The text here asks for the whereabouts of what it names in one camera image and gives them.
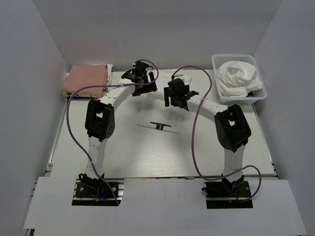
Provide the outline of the plain white t shirt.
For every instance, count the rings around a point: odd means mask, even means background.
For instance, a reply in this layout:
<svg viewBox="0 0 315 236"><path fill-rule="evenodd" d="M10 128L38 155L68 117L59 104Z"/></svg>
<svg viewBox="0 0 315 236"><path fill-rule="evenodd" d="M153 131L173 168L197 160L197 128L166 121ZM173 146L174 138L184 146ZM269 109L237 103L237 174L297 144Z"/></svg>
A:
<svg viewBox="0 0 315 236"><path fill-rule="evenodd" d="M164 91L171 81L173 72L162 72L156 81L157 91L145 94L141 102L138 126L178 134L180 132L183 111L180 108L165 107Z"/></svg>

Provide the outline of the white t shirt with print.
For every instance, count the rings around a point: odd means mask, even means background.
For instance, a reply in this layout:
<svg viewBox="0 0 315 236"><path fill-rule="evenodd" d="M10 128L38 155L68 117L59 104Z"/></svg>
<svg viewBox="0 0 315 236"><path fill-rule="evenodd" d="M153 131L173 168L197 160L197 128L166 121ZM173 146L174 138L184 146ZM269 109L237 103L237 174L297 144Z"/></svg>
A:
<svg viewBox="0 0 315 236"><path fill-rule="evenodd" d="M216 78L221 94L226 97L247 97L250 92L263 89L257 68L247 62L224 63L218 68Z"/></svg>

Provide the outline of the green and white t shirt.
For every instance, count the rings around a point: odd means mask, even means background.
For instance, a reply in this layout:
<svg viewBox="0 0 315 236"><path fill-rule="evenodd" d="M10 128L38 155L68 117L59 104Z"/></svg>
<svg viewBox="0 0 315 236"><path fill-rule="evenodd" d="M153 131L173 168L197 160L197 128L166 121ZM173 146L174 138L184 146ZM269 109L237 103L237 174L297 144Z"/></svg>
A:
<svg viewBox="0 0 315 236"><path fill-rule="evenodd" d="M251 91L248 93L248 95L246 97L254 97L254 93Z"/></svg>

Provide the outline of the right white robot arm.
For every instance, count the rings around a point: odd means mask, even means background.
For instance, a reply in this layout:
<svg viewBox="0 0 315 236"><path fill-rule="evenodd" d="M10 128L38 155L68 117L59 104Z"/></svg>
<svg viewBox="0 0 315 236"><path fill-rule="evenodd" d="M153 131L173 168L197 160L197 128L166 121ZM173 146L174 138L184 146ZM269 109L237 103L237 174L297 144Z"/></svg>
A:
<svg viewBox="0 0 315 236"><path fill-rule="evenodd" d="M239 105L225 106L206 100L191 91L180 78L172 79L164 89L165 106L174 106L201 115L215 124L217 138L224 149L223 192L234 196L244 182L243 154L252 132Z"/></svg>

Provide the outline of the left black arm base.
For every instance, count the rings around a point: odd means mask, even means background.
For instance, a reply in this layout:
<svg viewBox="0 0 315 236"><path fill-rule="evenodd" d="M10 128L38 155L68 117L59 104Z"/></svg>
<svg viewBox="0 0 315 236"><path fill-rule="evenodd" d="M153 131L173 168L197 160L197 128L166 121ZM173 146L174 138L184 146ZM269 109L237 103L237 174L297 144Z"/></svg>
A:
<svg viewBox="0 0 315 236"><path fill-rule="evenodd" d="M102 180L79 174L72 198L73 206L117 207L123 197L124 183L109 181L111 189Z"/></svg>

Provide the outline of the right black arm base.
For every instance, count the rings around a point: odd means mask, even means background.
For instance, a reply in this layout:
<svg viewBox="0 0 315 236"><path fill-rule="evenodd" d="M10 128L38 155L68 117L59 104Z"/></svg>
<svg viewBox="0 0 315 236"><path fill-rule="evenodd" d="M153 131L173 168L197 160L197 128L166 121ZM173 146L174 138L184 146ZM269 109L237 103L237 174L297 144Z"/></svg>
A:
<svg viewBox="0 0 315 236"><path fill-rule="evenodd" d="M226 178L221 181L204 183L201 191L206 197L207 209L247 209L253 208L249 183L242 175L237 181L229 182Z"/></svg>

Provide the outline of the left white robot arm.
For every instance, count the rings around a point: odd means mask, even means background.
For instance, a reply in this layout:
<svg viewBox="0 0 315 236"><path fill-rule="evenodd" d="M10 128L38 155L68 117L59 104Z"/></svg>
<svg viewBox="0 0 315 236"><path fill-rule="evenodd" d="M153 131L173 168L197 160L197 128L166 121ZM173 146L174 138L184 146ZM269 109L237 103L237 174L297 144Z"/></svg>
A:
<svg viewBox="0 0 315 236"><path fill-rule="evenodd" d="M101 195L104 190L104 153L107 141L115 130L116 109L131 95L140 96L157 91L156 77L152 71L148 72L148 63L146 59L136 61L133 68L121 76L118 85L113 86L102 98L88 103L85 120L89 141L89 149L85 152L88 163L79 179L93 196Z"/></svg>

